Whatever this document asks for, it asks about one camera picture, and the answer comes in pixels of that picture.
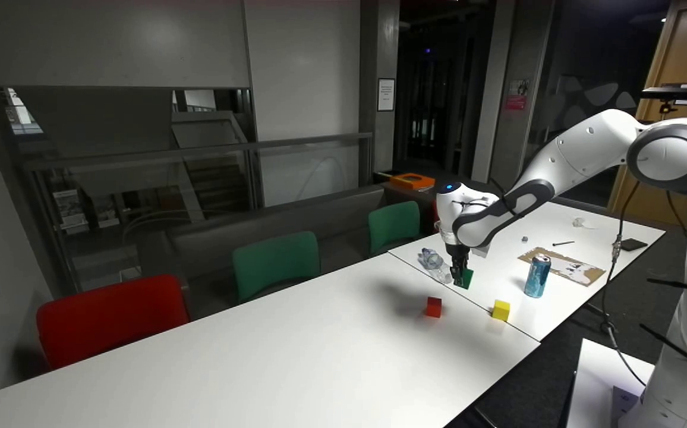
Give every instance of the red block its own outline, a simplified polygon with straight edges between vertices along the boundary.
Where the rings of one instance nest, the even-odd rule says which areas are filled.
[[[424,308],[424,315],[431,316],[431,320],[440,320],[442,316],[442,301],[428,297],[428,304]]]

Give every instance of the red chair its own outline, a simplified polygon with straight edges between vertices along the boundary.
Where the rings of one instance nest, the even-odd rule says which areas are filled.
[[[66,367],[189,322],[176,276],[148,276],[47,302],[38,310],[50,368]]]

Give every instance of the chair backrest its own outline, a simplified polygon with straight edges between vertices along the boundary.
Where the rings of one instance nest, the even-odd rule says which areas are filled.
[[[242,302],[276,286],[315,279],[320,273],[316,234],[302,232],[242,246],[233,253],[233,273]]]
[[[385,204],[368,214],[372,255],[419,238],[422,211],[415,200]]]
[[[50,368],[66,367],[189,322],[176,276],[145,276],[62,297],[38,310]]]

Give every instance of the yellow block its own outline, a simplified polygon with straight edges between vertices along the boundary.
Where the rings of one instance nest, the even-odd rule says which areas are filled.
[[[504,301],[498,301],[498,302],[493,304],[490,316],[510,324],[510,313],[512,313],[512,304],[504,302]]]

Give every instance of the floor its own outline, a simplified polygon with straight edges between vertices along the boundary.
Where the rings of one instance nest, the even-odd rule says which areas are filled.
[[[667,330],[679,290],[646,283],[657,279],[682,279],[685,235],[668,232],[646,255],[625,270],[610,290],[610,315],[623,353],[645,362],[657,362],[661,346],[646,335],[639,324],[654,330]],[[559,428],[567,425],[568,393],[579,368],[581,341],[610,346],[605,316],[592,310],[575,313],[556,329],[540,349],[517,367],[501,384],[477,402],[477,410],[465,411],[450,428]]]

